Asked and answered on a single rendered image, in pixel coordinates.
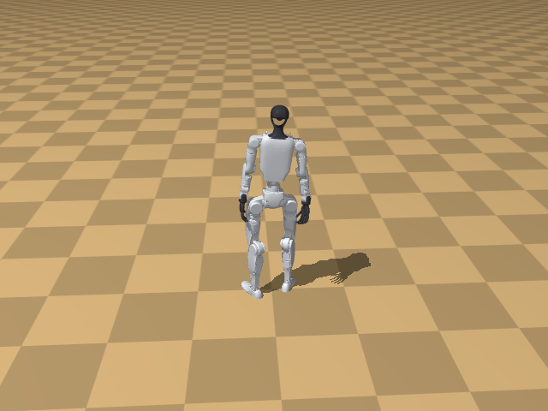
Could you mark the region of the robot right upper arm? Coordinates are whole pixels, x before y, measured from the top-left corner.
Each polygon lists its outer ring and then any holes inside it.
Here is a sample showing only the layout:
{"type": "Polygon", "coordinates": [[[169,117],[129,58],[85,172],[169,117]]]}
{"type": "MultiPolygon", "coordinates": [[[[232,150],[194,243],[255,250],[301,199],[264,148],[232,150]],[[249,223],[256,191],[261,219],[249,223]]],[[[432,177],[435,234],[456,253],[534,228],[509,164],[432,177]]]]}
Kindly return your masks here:
{"type": "Polygon", "coordinates": [[[307,149],[303,139],[293,138],[294,149],[297,151],[296,160],[298,167],[296,168],[296,175],[299,177],[307,176],[307,149]]]}

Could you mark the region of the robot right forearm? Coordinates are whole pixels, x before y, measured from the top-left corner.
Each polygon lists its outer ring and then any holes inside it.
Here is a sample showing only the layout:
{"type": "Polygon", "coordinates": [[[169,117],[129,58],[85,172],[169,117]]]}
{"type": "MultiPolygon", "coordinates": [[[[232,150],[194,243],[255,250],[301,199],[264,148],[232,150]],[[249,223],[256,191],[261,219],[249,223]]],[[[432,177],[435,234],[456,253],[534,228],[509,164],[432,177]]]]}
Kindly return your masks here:
{"type": "MultiPolygon", "coordinates": [[[[306,167],[307,169],[307,167],[306,167]]],[[[300,194],[301,194],[301,200],[302,202],[305,202],[306,203],[306,200],[307,200],[307,196],[310,196],[310,191],[309,191],[309,177],[308,177],[308,169],[307,169],[307,176],[305,177],[301,177],[299,178],[299,183],[300,183],[300,194]]],[[[311,197],[312,199],[312,197],[311,197]]]]}

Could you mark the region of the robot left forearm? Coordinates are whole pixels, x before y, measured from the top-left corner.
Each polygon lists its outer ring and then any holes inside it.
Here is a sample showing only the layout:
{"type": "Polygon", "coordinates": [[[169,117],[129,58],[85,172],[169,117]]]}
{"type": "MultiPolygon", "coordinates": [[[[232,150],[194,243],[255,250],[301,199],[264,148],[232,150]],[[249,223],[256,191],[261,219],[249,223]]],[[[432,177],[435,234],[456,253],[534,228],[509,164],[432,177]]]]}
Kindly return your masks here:
{"type": "Polygon", "coordinates": [[[249,174],[246,174],[245,172],[246,172],[246,164],[244,164],[242,167],[241,188],[240,188],[241,192],[239,196],[241,198],[241,196],[245,194],[248,199],[248,192],[250,189],[250,182],[252,180],[252,176],[250,176],[249,174]]]}

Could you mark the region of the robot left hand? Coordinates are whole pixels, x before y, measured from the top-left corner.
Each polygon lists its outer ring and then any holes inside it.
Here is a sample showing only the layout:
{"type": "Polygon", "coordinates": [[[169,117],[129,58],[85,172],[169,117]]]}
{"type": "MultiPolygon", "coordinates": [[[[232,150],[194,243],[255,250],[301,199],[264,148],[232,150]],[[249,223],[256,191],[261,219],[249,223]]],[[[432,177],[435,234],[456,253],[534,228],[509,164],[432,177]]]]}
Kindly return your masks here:
{"type": "Polygon", "coordinates": [[[247,196],[246,196],[245,194],[243,194],[243,195],[241,196],[241,198],[239,199],[239,201],[240,201],[240,213],[241,213],[241,218],[242,218],[242,220],[244,220],[245,222],[248,222],[247,218],[244,217],[244,214],[243,214],[243,212],[244,212],[244,213],[246,212],[246,211],[244,210],[244,205],[245,205],[245,203],[247,203],[247,196]]]}

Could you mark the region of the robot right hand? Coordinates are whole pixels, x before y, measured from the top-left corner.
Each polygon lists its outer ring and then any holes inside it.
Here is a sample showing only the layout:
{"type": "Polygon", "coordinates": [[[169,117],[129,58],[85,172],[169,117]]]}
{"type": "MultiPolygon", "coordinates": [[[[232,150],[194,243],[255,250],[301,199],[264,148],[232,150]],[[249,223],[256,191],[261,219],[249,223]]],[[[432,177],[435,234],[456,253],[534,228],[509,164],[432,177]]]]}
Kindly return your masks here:
{"type": "Polygon", "coordinates": [[[307,196],[306,203],[302,202],[302,201],[301,201],[301,203],[303,204],[303,206],[301,207],[300,212],[296,215],[296,217],[298,217],[301,214],[300,220],[298,222],[296,222],[298,224],[304,224],[304,223],[308,222],[309,213],[310,213],[309,205],[311,204],[311,197],[307,196]]]}

